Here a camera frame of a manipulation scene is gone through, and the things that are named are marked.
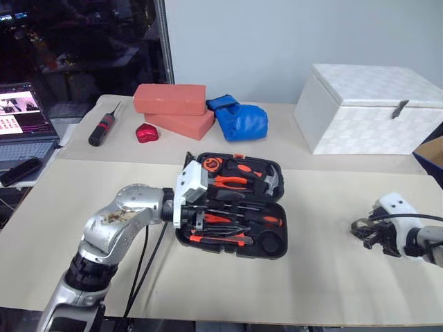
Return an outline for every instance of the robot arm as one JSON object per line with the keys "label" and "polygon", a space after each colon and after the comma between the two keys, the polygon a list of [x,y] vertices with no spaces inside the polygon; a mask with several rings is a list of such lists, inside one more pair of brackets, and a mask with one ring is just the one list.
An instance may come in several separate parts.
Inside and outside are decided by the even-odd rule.
{"label": "robot arm", "polygon": [[84,228],[78,251],[60,278],[39,321],[37,332],[98,331],[118,264],[136,235],[146,226],[178,221],[187,201],[205,191],[207,175],[192,161],[178,176],[177,190],[134,184],[121,189],[107,207],[96,212]]}
{"label": "robot arm", "polygon": [[372,249],[380,243],[387,255],[423,259],[443,268],[443,227],[423,226],[419,218],[410,214],[417,211],[393,192],[374,204],[369,218],[352,223],[351,233],[363,241],[365,248]]}

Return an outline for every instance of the black tool case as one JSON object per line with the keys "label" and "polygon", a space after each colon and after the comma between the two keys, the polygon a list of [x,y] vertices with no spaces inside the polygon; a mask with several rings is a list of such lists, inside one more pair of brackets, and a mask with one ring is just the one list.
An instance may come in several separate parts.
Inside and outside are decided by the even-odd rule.
{"label": "black tool case", "polygon": [[175,233],[180,243],[240,257],[283,256],[287,220],[276,203],[284,194],[279,164],[237,154],[204,153],[195,158],[188,153],[185,166],[192,159],[208,170],[209,184],[198,201],[182,209],[181,228]]}

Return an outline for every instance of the red toy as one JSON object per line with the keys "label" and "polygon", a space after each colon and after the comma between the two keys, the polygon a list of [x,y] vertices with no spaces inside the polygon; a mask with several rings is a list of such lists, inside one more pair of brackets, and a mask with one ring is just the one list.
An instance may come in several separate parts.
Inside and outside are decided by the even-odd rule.
{"label": "red toy", "polygon": [[147,123],[143,123],[137,128],[136,136],[140,143],[152,142],[159,139],[159,133],[156,127]]}

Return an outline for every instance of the orange pliers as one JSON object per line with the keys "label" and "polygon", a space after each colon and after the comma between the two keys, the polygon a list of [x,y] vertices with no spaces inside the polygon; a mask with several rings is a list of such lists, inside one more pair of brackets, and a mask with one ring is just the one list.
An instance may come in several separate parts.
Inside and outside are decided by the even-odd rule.
{"label": "orange pliers", "polygon": [[234,190],[245,190],[246,187],[235,187],[232,185],[227,185],[226,183],[238,183],[240,185],[245,185],[248,183],[248,179],[246,178],[240,178],[237,176],[216,176],[215,178],[209,178],[208,183],[210,185],[214,185],[215,187],[220,188],[228,188],[228,189],[234,189]]}

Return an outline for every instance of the white wooden box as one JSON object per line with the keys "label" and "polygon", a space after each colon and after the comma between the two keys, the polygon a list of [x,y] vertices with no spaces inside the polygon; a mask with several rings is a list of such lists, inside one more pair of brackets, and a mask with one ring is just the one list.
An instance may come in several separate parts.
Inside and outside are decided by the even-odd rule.
{"label": "white wooden box", "polygon": [[410,154],[443,122],[443,94],[409,68],[314,64],[294,116],[313,154]]}

